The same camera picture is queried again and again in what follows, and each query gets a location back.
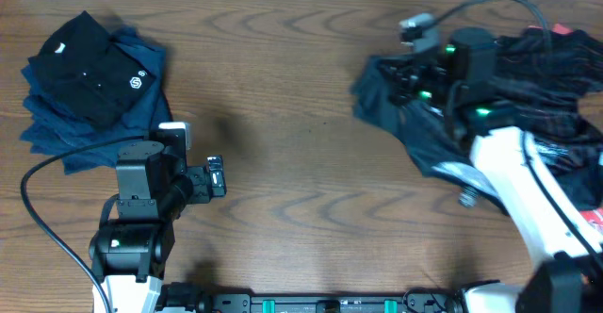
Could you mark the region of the black orange patterned jersey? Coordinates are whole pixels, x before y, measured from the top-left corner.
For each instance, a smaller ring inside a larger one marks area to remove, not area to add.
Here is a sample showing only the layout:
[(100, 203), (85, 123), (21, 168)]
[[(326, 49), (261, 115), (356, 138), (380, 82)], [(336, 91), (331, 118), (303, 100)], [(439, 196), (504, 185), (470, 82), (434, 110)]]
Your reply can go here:
[[(579, 114), (579, 99), (602, 91), (602, 43), (582, 30), (551, 36), (543, 51), (541, 30), (497, 39), (500, 57), (493, 78), (497, 97), (518, 111), (517, 124), (534, 136), (541, 159), (579, 211), (602, 205), (602, 133)], [(411, 98), (394, 101), (407, 55), (372, 56), (350, 92), (356, 118), (392, 134), (426, 177), (472, 187), (501, 204), (485, 176), (444, 129), (440, 107)]]

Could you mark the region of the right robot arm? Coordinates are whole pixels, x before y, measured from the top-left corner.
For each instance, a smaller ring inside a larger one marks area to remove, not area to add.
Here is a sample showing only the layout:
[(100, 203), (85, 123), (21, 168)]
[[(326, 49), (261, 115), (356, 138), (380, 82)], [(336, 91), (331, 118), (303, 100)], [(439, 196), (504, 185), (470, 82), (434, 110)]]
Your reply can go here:
[(580, 31), (467, 27), (442, 45), (422, 27), (413, 47), (369, 61), (355, 115), (397, 137), (425, 175), (490, 199), (534, 267), (525, 286), (468, 285), (435, 310), (600, 311), (602, 235), (583, 211), (602, 202), (602, 135), (578, 100), (602, 87), (601, 44)]

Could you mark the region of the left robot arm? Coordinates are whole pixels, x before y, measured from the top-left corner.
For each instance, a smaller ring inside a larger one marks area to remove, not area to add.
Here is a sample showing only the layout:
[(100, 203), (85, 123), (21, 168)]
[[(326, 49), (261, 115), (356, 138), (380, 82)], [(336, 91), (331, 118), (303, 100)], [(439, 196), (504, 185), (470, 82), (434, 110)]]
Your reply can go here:
[(90, 242), (96, 312), (209, 312), (211, 297), (187, 283), (164, 282), (175, 243), (174, 222), (186, 206), (226, 194), (221, 156), (189, 167), (182, 144), (145, 140), (124, 146), (116, 166), (119, 192), (104, 205)]

